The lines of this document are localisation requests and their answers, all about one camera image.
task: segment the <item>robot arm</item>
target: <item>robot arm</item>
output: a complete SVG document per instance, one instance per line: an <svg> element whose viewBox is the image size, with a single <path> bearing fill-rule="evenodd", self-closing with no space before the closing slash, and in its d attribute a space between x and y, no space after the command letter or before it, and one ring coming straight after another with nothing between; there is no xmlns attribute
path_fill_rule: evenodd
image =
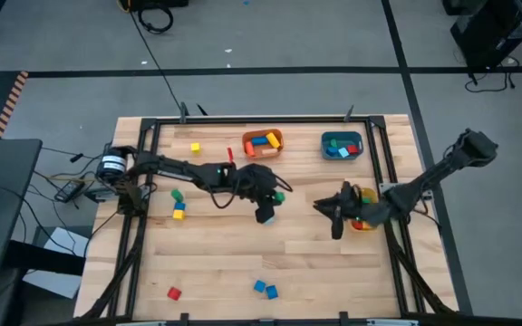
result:
<svg viewBox="0 0 522 326"><path fill-rule="evenodd" d="M359 191L344 182L341 192L333 197L316 200L314 208L332 221L332 238L340 239L343 220L357 216L372 226L390 218L406 216L416 206L421 194L433 189L442 179L465 167L484 167L497 156L498 145L482 132L466 129L444 159L430 167L410 183L398 185L382 195L377 204L364 205Z"/></svg>
<svg viewBox="0 0 522 326"><path fill-rule="evenodd" d="M126 169L128 155L136 159L136 164L130 169ZM96 176L113 187L124 202L130 203L136 211L141 211L141 192L132 186L131 181L149 173L190 182L209 192L215 205L221 209L226 208L234 197L249 199L258 204L256 221L261 224L270 220L275 214L273 207L284 201L283 194L277 193L276 188L293 191L271 168L262 165L249 164L240 169L234 163L194 165L147 151L137 152L132 147L109 149L98 166ZM226 204L219 205L214 197L217 193L230 193L232 197Z"/></svg>

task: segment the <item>blue bowl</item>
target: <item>blue bowl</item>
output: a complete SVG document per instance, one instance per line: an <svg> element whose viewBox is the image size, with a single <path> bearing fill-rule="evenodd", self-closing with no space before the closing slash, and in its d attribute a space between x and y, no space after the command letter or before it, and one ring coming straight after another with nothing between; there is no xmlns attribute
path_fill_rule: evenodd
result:
<svg viewBox="0 0 522 326"><path fill-rule="evenodd" d="M327 149L331 147L332 139L337 142L337 148L346 148L350 145L355 145L359 152L358 155L349 155L342 158L340 153L336 152L333 156L327 152ZM325 159L339 160L339 159L356 159L363 153L362 136L355 131L327 131L322 135L322 156Z"/></svg>

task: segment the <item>wooden table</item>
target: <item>wooden table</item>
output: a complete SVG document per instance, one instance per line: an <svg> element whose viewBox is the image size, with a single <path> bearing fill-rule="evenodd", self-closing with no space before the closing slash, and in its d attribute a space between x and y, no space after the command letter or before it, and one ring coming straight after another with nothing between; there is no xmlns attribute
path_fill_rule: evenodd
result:
<svg viewBox="0 0 522 326"><path fill-rule="evenodd" d="M409 181L422 171L409 118L388 115L385 119L399 180ZM140 120L120 118L113 145L136 146ZM375 189L367 141L364 153L354 161L326 161L320 152L323 132L355 130L365 137L363 124L171 125L159 135L159 153L195 164L224 162L230 146L237 167L243 167L247 160L241 135L271 128L282 130L285 149L278 158L262 163L294 188L275 209L271 226L256 223L256 206L248 201L236 200L219 210L209 194L192 184L154 178L158 191L150 200L135 320L178 320L182 312L188 312L191 320L331 319L341 311L349 312L350 318L399 316L382 227L369 233L346 227L343 238L334 241L330 221L312 208L314 200L339 191L344 180ZM191 153L192 142L201 144L201 154ZM376 143L385 167L378 137ZM382 171L388 182L386 169ZM173 188L186 198L184 221L171 217ZM218 201L227 198L219 195ZM115 202L101 204L95 227L115 208ZM113 276L121 229L122 216L116 216L92 239L74 316L91 307ZM410 232L421 275L450 308L457 309L437 227L428 218L413 214ZM268 300L264 293L255 292L257 279L275 284L279 298ZM404 277L413 311L407 280ZM124 311L127 280L123 284L119 313ZM167 297L170 286L182 291L178 302Z"/></svg>

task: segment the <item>green block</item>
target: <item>green block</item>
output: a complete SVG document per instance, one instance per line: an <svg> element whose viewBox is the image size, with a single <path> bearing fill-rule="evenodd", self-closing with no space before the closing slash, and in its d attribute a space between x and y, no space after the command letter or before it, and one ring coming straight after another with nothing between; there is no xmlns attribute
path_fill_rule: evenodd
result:
<svg viewBox="0 0 522 326"><path fill-rule="evenodd" d="M275 194L275 200L280 202L280 203L283 203L285 202L285 194L282 193L282 192L278 192Z"/></svg>
<svg viewBox="0 0 522 326"><path fill-rule="evenodd" d="M177 201L177 203L182 203L182 201L184 200L184 197L182 196L182 194L180 193L180 191L178 189L173 189L170 192L170 195L174 198L174 200Z"/></svg>

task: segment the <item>orange striped tape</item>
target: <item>orange striped tape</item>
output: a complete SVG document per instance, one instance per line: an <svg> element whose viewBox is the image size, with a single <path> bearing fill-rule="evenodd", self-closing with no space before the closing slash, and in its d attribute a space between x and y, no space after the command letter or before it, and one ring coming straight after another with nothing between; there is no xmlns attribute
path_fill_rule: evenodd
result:
<svg viewBox="0 0 522 326"><path fill-rule="evenodd" d="M24 89L25 82L27 82L27 72L20 72L15 78L14 87L12 87L9 92L9 96L7 97L7 101L5 101L4 108L0 114L0 138L4 136L5 128L7 128L7 123L11 119L11 115L14 113L15 104L19 100L19 96Z"/></svg>

